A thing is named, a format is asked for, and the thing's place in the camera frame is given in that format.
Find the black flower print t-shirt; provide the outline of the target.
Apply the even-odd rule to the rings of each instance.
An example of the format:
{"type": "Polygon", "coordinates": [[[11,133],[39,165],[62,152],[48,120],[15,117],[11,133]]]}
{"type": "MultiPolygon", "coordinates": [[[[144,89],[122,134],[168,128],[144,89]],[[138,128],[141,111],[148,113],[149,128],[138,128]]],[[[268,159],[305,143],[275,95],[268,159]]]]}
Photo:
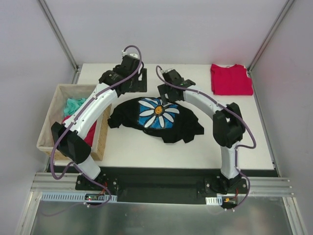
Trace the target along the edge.
{"type": "Polygon", "coordinates": [[[164,143],[189,143],[204,134],[198,117],[188,108],[161,98],[137,97],[117,105],[108,119],[110,128],[121,125],[158,137],[164,143]]]}

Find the wicker laundry basket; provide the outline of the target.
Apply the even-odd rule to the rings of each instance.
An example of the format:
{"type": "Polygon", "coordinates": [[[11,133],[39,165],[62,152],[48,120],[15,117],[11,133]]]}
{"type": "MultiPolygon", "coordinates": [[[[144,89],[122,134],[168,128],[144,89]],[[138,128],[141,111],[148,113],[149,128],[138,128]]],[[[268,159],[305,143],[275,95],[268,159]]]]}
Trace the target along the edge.
{"type": "MultiPolygon", "coordinates": [[[[52,148],[54,146],[51,127],[54,122],[62,123],[62,121],[64,120],[64,108],[66,106],[66,101],[69,98],[88,98],[95,89],[95,87],[95,85],[57,85],[37,141],[37,148],[40,151],[46,153],[49,156],[51,155],[52,148]]],[[[108,132],[107,120],[110,114],[111,106],[105,109],[105,111],[100,115],[96,123],[93,143],[91,147],[91,156],[96,161],[102,161],[104,158],[108,132]]]]}

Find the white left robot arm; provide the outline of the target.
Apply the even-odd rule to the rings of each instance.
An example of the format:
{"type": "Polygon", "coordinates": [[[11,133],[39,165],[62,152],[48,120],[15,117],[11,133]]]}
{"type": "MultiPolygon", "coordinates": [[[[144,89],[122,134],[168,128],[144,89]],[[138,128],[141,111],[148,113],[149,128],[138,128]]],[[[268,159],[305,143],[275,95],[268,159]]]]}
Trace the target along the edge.
{"type": "Polygon", "coordinates": [[[125,93],[147,91],[147,70],[139,54],[123,52],[122,61],[102,74],[99,83],[83,105],[63,123],[51,127],[53,151],[59,150],[71,159],[79,172],[87,177],[92,190],[103,186],[101,169],[91,156],[91,147],[85,142],[87,133],[101,114],[125,93]]]}

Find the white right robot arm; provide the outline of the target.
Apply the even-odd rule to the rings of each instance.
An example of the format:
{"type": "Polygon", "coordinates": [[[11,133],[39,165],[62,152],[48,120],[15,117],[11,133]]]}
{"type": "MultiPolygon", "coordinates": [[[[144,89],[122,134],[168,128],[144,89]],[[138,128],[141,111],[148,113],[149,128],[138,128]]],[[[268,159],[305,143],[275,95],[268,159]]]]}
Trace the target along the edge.
{"type": "Polygon", "coordinates": [[[185,80],[175,69],[162,71],[156,67],[156,74],[164,82],[158,86],[163,102],[185,101],[194,105],[212,119],[213,137],[221,147],[222,166],[221,190],[233,192],[237,186],[235,179],[239,175],[235,147],[238,145],[246,128],[239,120],[240,108],[236,103],[221,105],[206,94],[201,94],[199,87],[190,79],[185,80]]]}

